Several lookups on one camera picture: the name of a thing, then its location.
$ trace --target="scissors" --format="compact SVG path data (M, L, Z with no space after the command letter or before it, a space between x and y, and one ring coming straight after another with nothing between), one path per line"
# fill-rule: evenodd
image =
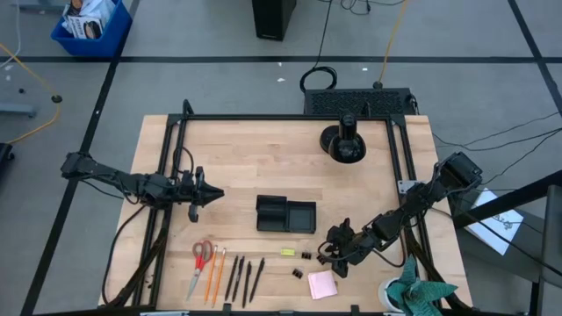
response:
M210 241L196 242L193 244L193 249L191 251L195 256L195 272L193 272L193 278L191 279L190 291L187 294L187 300L190 299L191 294L195 289L195 285L199 280L203 267L205 267L205 264L211 260L211 256L213 255L213 245Z

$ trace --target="wooden tabletop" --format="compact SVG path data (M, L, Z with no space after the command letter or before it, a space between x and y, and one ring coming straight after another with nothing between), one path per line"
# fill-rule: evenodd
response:
M156 171L166 119L166 116L144 118L132 172ZM206 181L223 189L225 196L205 208L199 208L198 223L189 221L187 204L174 205L158 309L212 309L210 302L204 305L203 301L210 264L205 266L190 301L185 300L195 265L191 247L194 242L209 240L213 245L218 245L219 253L223 248L227 249L215 310L221 309L224 303L236 255L245 255L246 262L252 262L250 288L256 277L257 266L262 257L265 258L256 296L245 310L335 312L349 311L351 305L359 305L362 312L385 310L378 302L378 286L391 277L399 276L401 269L389 266L376 255L369 255L357 266L350 265L349 275L345 279L334 274L338 290L336 296L320 300L311 298L307 274L330 269L314 259L316 248L325 240L328 229L350 217L351 226L357 231L377 214L399 206L385 124L376 121L358 123L358 132L367 145L367 155L360 162L350 165L335 162L319 145L321 131L333 124L331 121L304 120L188 122L184 145L193 153L195 165L203 166ZM437 156L428 118L407 117L407 130L417 176L421 180L429 180ZM406 175L398 130L395 134L402 173ZM175 138L176 135L171 142L172 148ZM189 167L189 159L183 154L180 169ZM167 174L170 170L171 150ZM294 201L315 201L316 233L257 232L258 194L287 196ZM449 211L444 201L435 207ZM137 205L125 202L119 225L137 209ZM110 299L139 264L147 218L148 211L143 211L119 237L106 285ZM425 219L437 270L448 283L458 286L457 295L471 305L465 269L451 220L437 212L428 212ZM281 256L281 248L294 248L297 256ZM301 259L302 251L313 253L313 260ZM395 242L383 254L393 262L400 262L400 243ZM304 272L302 279L292 275L295 268ZM147 273L143 303L148 302L151 271ZM217 275L218 269L215 269L213 280L216 280ZM233 310L241 310L243 279L245 277L242 278Z

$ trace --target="white paper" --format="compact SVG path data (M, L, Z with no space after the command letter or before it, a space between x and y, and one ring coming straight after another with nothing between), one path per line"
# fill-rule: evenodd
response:
M497 196L493 192L485 188L484 191L481 192L478 196L478 199L476 200L472 208L483 205L484 203L492 201L496 198ZM492 228L501 237L505 238L508 241L512 241L515 233L517 233L517 230L521 225L512 223L519 223L522 220L523 216L521 216L521 214L514 210L510 210L496 215L493 218L484 219L481 222L486 226ZM465 227L465 229L481 241L484 241L488 246L497 251L500 255L505 255L506 251L508 250L508 243L498 238L498 236L487 230L480 223L471 224Z

